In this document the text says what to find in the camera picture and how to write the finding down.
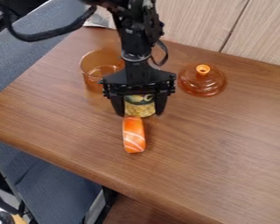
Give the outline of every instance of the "cable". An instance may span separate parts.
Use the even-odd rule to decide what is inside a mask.
[[[15,31],[15,29],[13,28],[9,8],[6,5],[3,5],[3,19],[4,19],[4,22],[6,23],[8,31],[15,38],[23,40],[25,42],[36,42],[36,41],[40,41],[40,40],[44,40],[44,39],[50,39],[50,38],[54,38],[54,37],[57,37],[57,36],[60,36],[60,35],[63,35],[63,34],[69,33],[69,32],[76,31],[84,25],[85,21],[88,18],[90,18],[97,9],[97,6],[91,6],[88,10],[86,10],[84,12],[83,15],[81,15],[80,17],[75,19],[71,24],[69,24],[67,26],[64,26],[64,27],[61,27],[58,29],[54,29],[54,30],[50,30],[50,31],[42,31],[42,32],[34,33],[34,34],[24,34],[24,33]]]

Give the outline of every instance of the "black cable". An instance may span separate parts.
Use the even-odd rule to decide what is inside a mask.
[[[7,29],[12,34],[12,36],[14,36],[17,39],[23,40],[25,42],[36,42],[44,39],[54,38],[80,29],[84,25],[85,21],[95,13],[96,9],[97,9],[96,6],[91,6],[88,10],[84,12],[82,16],[78,17],[71,24],[67,26],[50,30],[50,31],[42,31],[33,34],[24,34],[14,30],[11,22],[11,15],[9,13],[9,8],[6,5],[3,6],[3,18],[4,18],[4,22],[6,23]]]
[[[165,56],[163,57],[163,59],[160,62],[156,62],[155,58],[151,55],[151,60],[152,60],[153,64],[155,64],[158,67],[161,67],[168,60],[169,52],[168,52],[167,46],[161,40],[157,41],[157,45],[165,52]]]
[[[15,221],[13,220],[12,216],[9,213],[1,212],[1,211],[0,211],[0,221],[3,224],[15,224]]]

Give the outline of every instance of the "orange object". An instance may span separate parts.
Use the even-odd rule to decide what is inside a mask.
[[[89,52],[80,60],[80,70],[85,84],[91,92],[102,93],[102,84],[98,82],[103,76],[114,74],[124,68],[120,53],[111,48],[102,48]]]
[[[226,78],[215,66],[190,65],[179,73],[178,84],[188,94],[212,96],[224,90]]]
[[[122,124],[123,144],[128,153],[144,152],[146,140],[144,122],[139,117],[124,117]]]

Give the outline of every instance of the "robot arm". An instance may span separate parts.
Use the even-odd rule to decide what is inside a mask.
[[[167,97],[175,92],[176,75],[154,69],[149,59],[162,66],[168,59],[166,46],[159,40],[164,35],[164,24],[156,12],[156,0],[83,0],[91,7],[70,25],[52,31],[36,34],[16,32],[5,9],[4,17],[10,33],[23,41],[33,42],[49,39],[81,28],[91,17],[97,5],[112,13],[117,31],[122,41],[122,58],[126,67],[101,81],[103,92],[108,97],[119,116],[124,116],[124,99],[129,95],[153,95],[157,115],[161,115],[167,103]],[[151,56],[151,48],[159,45],[166,53],[158,64]]]

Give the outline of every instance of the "orange block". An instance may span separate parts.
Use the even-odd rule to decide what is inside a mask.
[[[144,152],[146,140],[144,122],[139,117],[125,117],[122,124],[123,144],[128,153]]]

